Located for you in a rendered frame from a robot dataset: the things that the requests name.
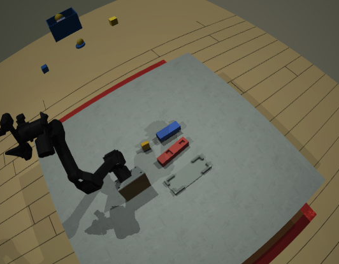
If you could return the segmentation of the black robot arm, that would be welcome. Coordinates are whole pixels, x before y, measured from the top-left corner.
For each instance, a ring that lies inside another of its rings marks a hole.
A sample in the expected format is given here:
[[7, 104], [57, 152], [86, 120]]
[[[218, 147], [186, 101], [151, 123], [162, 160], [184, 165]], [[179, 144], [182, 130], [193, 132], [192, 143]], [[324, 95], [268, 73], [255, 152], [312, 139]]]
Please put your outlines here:
[[[70, 182], [83, 191], [86, 194], [91, 194], [102, 188], [103, 179], [111, 172], [122, 183], [127, 180], [131, 175], [131, 172], [124, 164], [122, 153], [118, 150], [113, 150], [110, 153], [105, 154], [103, 157], [104, 163], [93, 173], [82, 171], [78, 168], [67, 144], [65, 141], [65, 131], [62, 122], [57, 119], [53, 119], [49, 123], [47, 122], [48, 115], [40, 112], [41, 118], [32, 121], [29, 124], [30, 131], [33, 137], [37, 137], [35, 140], [36, 149], [38, 151], [38, 157], [44, 158], [49, 155], [54, 155], [55, 150], [61, 163], [68, 175]], [[80, 182], [79, 179], [83, 181]]]

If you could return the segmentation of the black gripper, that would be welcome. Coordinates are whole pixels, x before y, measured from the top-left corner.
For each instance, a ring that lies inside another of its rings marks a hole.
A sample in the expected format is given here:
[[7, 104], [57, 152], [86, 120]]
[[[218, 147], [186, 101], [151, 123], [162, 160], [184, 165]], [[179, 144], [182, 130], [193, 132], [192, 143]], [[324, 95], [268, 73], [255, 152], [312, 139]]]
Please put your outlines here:
[[3, 136], [6, 132], [10, 131], [19, 143], [18, 147], [6, 151], [6, 155], [18, 156], [20, 158], [24, 158], [26, 161], [32, 158], [32, 147], [27, 142], [33, 142], [35, 137], [33, 137], [30, 131], [29, 124], [29, 122], [26, 122], [26, 125], [15, 129], [13, 127], [13, 119], [11, 115], [9, 113], [3, 114], [0, 121], [0, 136]]

